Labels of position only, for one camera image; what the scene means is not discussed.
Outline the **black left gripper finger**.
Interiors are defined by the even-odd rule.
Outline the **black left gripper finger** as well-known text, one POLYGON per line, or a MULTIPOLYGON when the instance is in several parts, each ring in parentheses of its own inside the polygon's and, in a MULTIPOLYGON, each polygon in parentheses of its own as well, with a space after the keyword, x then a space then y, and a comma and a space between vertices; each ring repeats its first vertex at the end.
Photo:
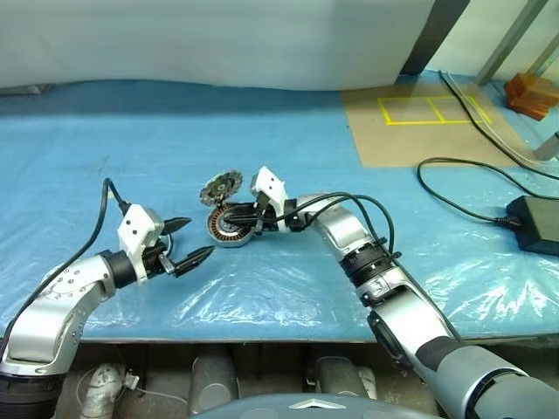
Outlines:
POLYGON ((167 219, 163 223, 163 234, 171 235, 176 231, 179 231, 182 227, 186 226, 191 222, 191 219, 186 216, 178 216, 167 219))
POLYGON ((214 245, 201 247, 189 253, 184 259, 174 263, 174 276, 181 277, 189 271, 196 269, 215 250, 214 245))

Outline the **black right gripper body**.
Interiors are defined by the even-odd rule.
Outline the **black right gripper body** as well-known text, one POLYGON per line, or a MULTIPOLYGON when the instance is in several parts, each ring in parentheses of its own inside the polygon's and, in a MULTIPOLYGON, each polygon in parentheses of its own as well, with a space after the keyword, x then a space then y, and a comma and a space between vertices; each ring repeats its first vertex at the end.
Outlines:
POLYGON ((256 222, 252 233, 262 234, 264 231, 285 231, 285 222, 277 220, 285 214, 285 197, 270 197, 266 194, 257 194, 253 204, 256 222))

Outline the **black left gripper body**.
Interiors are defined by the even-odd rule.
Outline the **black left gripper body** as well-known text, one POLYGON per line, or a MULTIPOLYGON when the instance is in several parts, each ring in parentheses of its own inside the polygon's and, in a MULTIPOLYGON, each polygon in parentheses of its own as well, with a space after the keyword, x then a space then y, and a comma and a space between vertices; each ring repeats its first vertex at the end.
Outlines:
POLYGON ((170 259, 173 249, 173 244, 155 244, 143 250, 141 261, 148 279, 163 273, 176 274, 175 263, 170 259))

